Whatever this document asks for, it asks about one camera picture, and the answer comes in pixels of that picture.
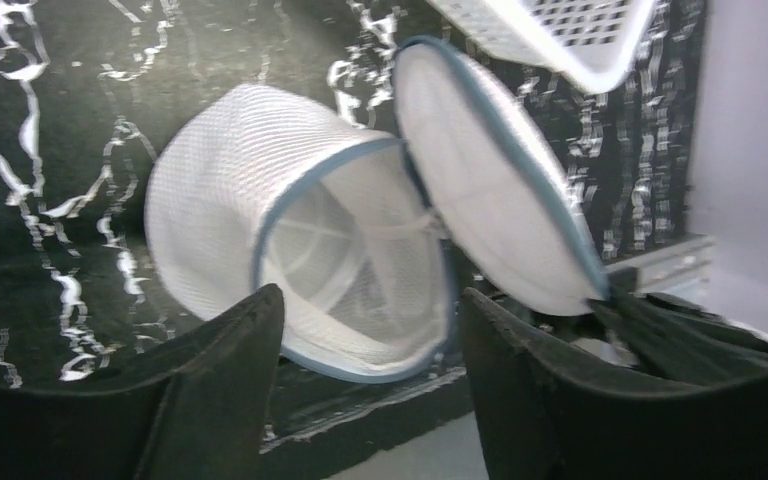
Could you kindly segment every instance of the white plastic basket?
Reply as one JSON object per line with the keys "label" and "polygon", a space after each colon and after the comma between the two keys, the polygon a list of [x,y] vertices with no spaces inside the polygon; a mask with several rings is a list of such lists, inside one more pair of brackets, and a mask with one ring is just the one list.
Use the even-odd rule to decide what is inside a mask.
{"label": "white plastic basket", "polygon": [[622,83],[657,0],[428,0],[488,55],[564,75],[585,93]]}
{"label": "white plastic basket", "polygon": [[146,201],[170,293],[208,321],[275,283],[283,354],[365,383],[421,371],[450,340],[458,286],[441,236],[535,310],[578,315],[605,298],[563,171],[501,82],[419,37],[397,54],[393,87],[402,138],[262,85],[190,121]]}

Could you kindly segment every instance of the white marble pattern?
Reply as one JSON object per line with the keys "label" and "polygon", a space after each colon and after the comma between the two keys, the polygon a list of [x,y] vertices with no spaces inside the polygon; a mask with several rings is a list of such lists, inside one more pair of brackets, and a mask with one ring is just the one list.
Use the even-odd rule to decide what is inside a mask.
{"label": "white marble pattern", "polygon": [[[91,69],[97,75],[97,85],[108,100],[109,112],[113,119],[109,124],[110,137],[107,143],[95,154],[100,160],[100,167],[95,178],[88,182],[85,188],[80,188],[79,194],[71,196],[56,205],[46,202],[46,169],[52,168],[46,164],[44,155],[39,150],[39,125],[41,112],[38,104],[35,82],[51,70],[43,34],[40,32],[35,18],[35,10],[45,0],[0,0],[0,82],[12,82],[24,93],[24,106],[27,115],[21,127],[15,132],[16,140],[21,146],[22,155],[0,151],[0,178],[8,189],[4,200],[6,208],[14,211],[22,219],[30,242],[39,258],[40,267],[47,272],[50,281],[61,291],[59,327],[61,336],[68,341],[68,348],[73,357],[61,369],[62,380],[78,380],[85,378],[98,368],[106,366],[110,355],[122,348],[118,342],[101,342],[95,338],[88,319],[93,312],[83,301],[86,288],[78,280],[82,251],[79,251],[70,240],[69,220],[98,215],[97,209],[88,209],[91,202],[94,205],[104,205],[103,214],[91,220],[96,224],[97,233],[101,236],[105,248],[115,253],[111,258],[121,275],[121,289],[126,298],[131,299],[130,313],[134,326],[134,336],[139,341],[136,344],[138,352],[142,352],[149,343],[160,343],[175,335],[172,327],[166,324],[170,313],[152,305],[147,299],[145,288],[147,280],[138,273],[138,264],[150,268],[143,258],[137,259],[128,246],[127,238],[117,218],[124,211],[125,202],[134,195],[135,190],[143,181],[137,175],[134,166],[134,155],[157,157],[154,146],[142,133],[135,120],[134,112],[139,113],[141,99],[150,95],[149,90],[143,90],[141,81],[145,80],[162,62],[164,55],[169,55],[169,45],[176,43],[186,45],[186,70],[196,80],[193,88],[203,103],[211,98],[211,87],[207,79],[213,70],[211,65],[202,61],[196,43],[194,26],[190,25],[184,15],[179,0],[99,0],[121,18],[122,25],[127,25],[128,35],[116,38],[118,45],[127,47],[122,53],[114,54],[105,61],[94,62],[84,58],[70,59],[72,68]],[[343,59],[327,66],[322,81],[331,88],[338,113],[340,116],[358,128],[376,128],[377,119],[381,117],[386,106],[392,99],[390,75],[393,66],[393,55],[397,49],[399,22],[409,15],[402,7],[391,5],[379,0],[346,0],[345,8],[351,11],[357,19],[358,35],[356,42],[346,47]],[[685,41],[696,24],[694,18],[683,22],[683,28],[668,35],[667,18],[670,8],[676,4],[688,15],[697,15],[701,11],[700,0],[661,0],[658,14],[645,41],[641,44],[638,62],[648,65],[642,75],[629,77],[624,86],[627,98],[625,101],[625,116],[617,125],[620,131],[620,141],[624,148],[631,148],[632,141],[628,132],[632,122],[644,122],[644,148],[637,155],[636,165],[624,165],[624,188],[621,198],[613,207],[612,227],[604,234],[602,256],[605,259],[614,258],[620,243],[623,241],[623,225],[620,221],[625,210],[632,209],[635,222],[634,241],[636,248],[642,249],[647,239],[654,236],[657,239],[667,238],[673,228],[670,223],[669,202],[666,201],[670,188],[669,166],[675,157],[675,150],[668,151],[667,147],[672,136],[682,129],[688,128],[687,119],[681,115],[668,116],[672,102],[684,88],[683,66],[676,63],[667,68],[670,87],[667,94],[658,93],[656,86],[663,85],[659,79],[659,68],[663,61],[661,53],[667,42],[681,43]],[[263,15],[263,7],[258,0],[250,0],[248,6],[249,24],[258,21],[258,15]],[[250,47],[256,48],[260,59],[259,72],[251,81],[269,83],[274,75],[272,68],[277,52],[282,51],[295,35],[292,20],[285,11],[282,0],[271,0],[270,15],[275,15],[283,42],[260,42],[256,38],[251,45],[237,48],[238,52],[247,52]],[[21,18],[19,23],[14,19]],[[221,31],[231,31],[238,28],[248,28],[242,25],[220,25]],[[451,27],[445,21],[440,26],[432,26],[444,38],[448,38]],[[467,42],[467,53],[482,63],[487,62],[486,55],[472,42]],[[523,68],[523,82],[515,92],[517,98],[529,109],[540,110],[552,102],[563,103],[563,108],[573,109],[579,114],[582,126],[581,135],[565,139],[567,155],[564,160],[568,168],[569,189],[586,211],[598,186],[590,175],[593,162],[599,161],[603,144],[602,118],[607,105],[607,96],[573,96],[562,99],[556,94],[555,86],[558,78],[555,76],[548,86],[537,85],[538,74],[535,69]],[[357,84],[365,84],[365,89],[353,88]],[[642,109],[635,106],[638,91],[642,91],[644,102]],[[633,158],[630,150],[623,158]],[[686,155],[679,155],[679,162],[686,162]],[[635,181],[632,173],[639,171]],[[22,385],[20,371],[9,364],[10,325],[4,322],[0,338],[0,366],[5,368],[5,379],[9,385]]]}

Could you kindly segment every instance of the laundry bag lid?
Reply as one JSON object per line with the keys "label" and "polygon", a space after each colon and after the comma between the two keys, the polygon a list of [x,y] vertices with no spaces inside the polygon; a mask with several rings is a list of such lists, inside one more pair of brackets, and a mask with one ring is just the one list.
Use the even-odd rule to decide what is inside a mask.
{"label": "laundry bag lid", "polygon": [[433,37],[395,56],[396,118],[452,240],[497,287],[550,315],[590,311],[607,274],[540,130],[486,68]]}

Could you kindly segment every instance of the black marble surface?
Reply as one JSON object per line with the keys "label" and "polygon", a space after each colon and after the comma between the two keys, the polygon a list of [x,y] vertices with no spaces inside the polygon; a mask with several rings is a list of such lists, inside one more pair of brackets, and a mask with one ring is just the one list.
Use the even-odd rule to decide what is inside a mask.
{"label": "black marble surface", "polygon": [[81,379],[197,326],[142,233],[158,152],[244,82],[393,130],[391,57],[415,34],[518,96],[606,261],[681,238],[704,9],[662,0],[625,84],[583,96],[487,58],[422,0],[0,0],[0,382]]}

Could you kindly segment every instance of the white mesh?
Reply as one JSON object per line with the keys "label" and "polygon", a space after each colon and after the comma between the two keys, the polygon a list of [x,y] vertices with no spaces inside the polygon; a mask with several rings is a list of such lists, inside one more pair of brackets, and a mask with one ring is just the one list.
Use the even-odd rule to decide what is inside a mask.
{"label": "white mesh", "polygon": [[621,84],[657,0],[428,0],[489,55],[559,72],[590,94]]}
{"label": "white mesh", "polygon": [[161,280],[204,320],[276,283],[285,354],[348,380],[409,375],[447,338],[452,299],[402,151],[310,99],[237,87],[152,173],[146,231]]}
{"label": "white mesh", "polygon": [[[454,71],[447,56],[467,68]],[[473,91],[459,76],[470,77]],[[401,131],[453,240],[496,286],[529,308],[552,315],[589,312],[586,300],[603,298],[601,285],[607,284],[602,263],[557,158],[510,91],[486,68],[436,41],[400,52],[393,81]],[[476,102],[487,104],[502,125],[489,125]],[[551,188],[539,192],[524,181],[516,159],[488,129],[508,132],[524,153],[521,160]],[[547,210],[547,201],[560,208]]]}

